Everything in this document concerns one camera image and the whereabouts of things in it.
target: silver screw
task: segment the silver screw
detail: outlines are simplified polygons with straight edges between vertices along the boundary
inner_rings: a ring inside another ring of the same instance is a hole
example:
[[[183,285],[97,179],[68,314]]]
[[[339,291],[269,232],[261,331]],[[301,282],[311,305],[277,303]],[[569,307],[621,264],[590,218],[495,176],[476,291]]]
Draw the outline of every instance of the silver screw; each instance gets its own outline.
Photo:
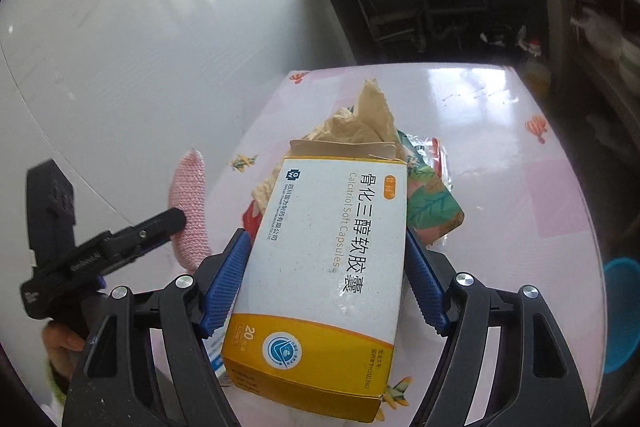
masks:
[[[111,297],[114,299],[122,299],[127,294],[126,286],[117,286],[111,292]]]
[[[188,288],[193,284],[193,277],[191,275],[180,275],[178,279],[175,280],[175,285],[178,288]]]
[[[524,288],[522,289],[522,293],[524,293],[525,297],[529,297],[529,299],[535,299],[538,295],[540,295],[538,288],[531,285],[524,286]]]
[[[459,273],[456,275],[456,282],[460,284],[460,286],[471,286],[474,283],[474,278],[468,273]]]

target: table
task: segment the table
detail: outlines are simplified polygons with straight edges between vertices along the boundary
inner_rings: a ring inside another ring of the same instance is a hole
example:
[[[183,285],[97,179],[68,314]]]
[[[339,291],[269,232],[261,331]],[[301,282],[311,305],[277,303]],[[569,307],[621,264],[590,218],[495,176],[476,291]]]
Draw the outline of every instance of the table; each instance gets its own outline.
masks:
[[[435,249],[487,286],[516,291],[532,283],[540,289],[593,409],[606,345],[602,264],[571,165],[515,71],[474,64],[386,64],[303,73],[293,71],[282,81],[238,143],[231,162],[250,158],[254,163],[241,170],[230,163],[207,195],[212,251],[223,250],[241,224],[252,188],[270,174],[289,140],[304,136],[339,107],[353,105],[363,81],[377,78],[398,129],[440,138],[447,150],[452,193],[465,220]],[[492,328],[469,420],[484,414],[498,338]],[[384,404],[385,425],[409,424],[443,345],[425,325],[405,281],[389,384],[412,378],[404,393],[409,405],[393,410]],[[296,411],[235,388],[226,393],[244,427],[354,423]]]

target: blue circular logo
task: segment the blue circular logo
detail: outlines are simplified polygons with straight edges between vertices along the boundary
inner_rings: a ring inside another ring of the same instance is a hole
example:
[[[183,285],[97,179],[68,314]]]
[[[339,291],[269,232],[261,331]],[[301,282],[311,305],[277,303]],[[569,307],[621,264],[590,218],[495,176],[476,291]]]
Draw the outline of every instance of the blue circular logo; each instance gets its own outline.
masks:
[[[284,331],[277,331],[264,340],[262,355],[271,367],[290,369],[300,361],[302,348],[296,337]]]

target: pink knit fabric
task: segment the pink knit fabric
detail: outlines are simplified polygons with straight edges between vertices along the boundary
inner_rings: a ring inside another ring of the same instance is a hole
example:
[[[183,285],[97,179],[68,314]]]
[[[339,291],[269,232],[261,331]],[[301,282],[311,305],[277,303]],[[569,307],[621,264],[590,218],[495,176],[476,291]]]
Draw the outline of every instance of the pink knit fabric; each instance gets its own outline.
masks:
[[[206,186],[204,160],[198,151],[192,149],[180,160],[169,189],[169,207],[180,208],[187,216],[184,230],[171,237],[174,255],[178,263],[191,273],[205,257],[211,255],[204,220]]]

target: bottle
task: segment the bottle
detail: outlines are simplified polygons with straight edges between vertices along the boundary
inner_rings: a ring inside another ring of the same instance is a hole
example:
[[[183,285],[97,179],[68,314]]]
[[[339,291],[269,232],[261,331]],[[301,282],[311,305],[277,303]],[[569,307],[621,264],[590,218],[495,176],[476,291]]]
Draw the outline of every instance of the bottle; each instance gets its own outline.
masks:
[[[527,57],[518,68],[520,78],[536,100],[545,100],[551,89],[551,69],[542,55],[538,39],[531,39],[523,46]]]

